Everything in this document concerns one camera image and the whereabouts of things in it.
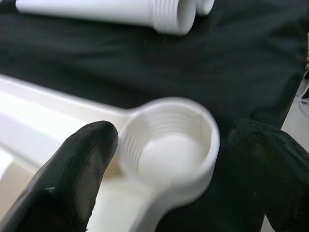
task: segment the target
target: white plastic part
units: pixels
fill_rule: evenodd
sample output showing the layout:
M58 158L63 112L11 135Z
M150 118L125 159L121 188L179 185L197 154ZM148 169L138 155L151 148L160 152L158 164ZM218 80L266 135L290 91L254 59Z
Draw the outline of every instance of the white plastic part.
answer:
M27 186L34 170L0 148L0 220Z
M197 14L199 16L208 15L214 5L215 0L197 0Z
M5 76L0 117L0 145L37 166L84 124L116 126L117 154L104 174L90 232L153 232L169 209L206 190L220 143L211 114L191 100L166 98L124 110Z
M196 16L196 0L17 0L23 13L152 27L185 35Z

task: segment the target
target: black cloth surface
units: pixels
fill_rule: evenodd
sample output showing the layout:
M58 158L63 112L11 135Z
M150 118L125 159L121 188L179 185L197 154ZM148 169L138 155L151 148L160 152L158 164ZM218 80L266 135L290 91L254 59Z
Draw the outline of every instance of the black cloth surface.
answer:
M258 232L263 208L225 139L240 118L282 125L305 68L308 28L308 0L216 0L183 37L23 15L3 0L0 73L124 108L167 96L203 104L222 136L212 182L157 231Z

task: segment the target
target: circular opening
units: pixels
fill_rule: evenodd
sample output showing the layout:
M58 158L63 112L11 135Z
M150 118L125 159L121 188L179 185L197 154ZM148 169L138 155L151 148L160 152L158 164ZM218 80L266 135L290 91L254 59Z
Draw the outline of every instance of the circular opening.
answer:
M120 136L122 169L142 181L163 185L197 172L212 140L213 125L205 112L176 102L145 108Z
M177 21L180 33L186 34L190 31L195 19L196 7L195 0L179 0Z

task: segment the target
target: tube end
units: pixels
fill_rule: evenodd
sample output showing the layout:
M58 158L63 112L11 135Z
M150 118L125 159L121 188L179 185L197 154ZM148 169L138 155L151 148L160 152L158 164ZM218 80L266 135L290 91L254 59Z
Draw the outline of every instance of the tube end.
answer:
M154 29L163 34L187 34L196 16L194 0L153 0Z
M199 16L208 15L214 5L215 0L198 0L197 1L197 14Z

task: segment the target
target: white cylinder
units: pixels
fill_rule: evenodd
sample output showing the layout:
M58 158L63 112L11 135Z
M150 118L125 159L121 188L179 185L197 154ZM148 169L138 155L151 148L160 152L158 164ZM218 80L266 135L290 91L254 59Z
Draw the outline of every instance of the white cylinder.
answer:
M22 13L153 27L185 35L194 22L196 0L17 0Z
M205 16L210 13L213 8L215 0L197 0L197 14Z

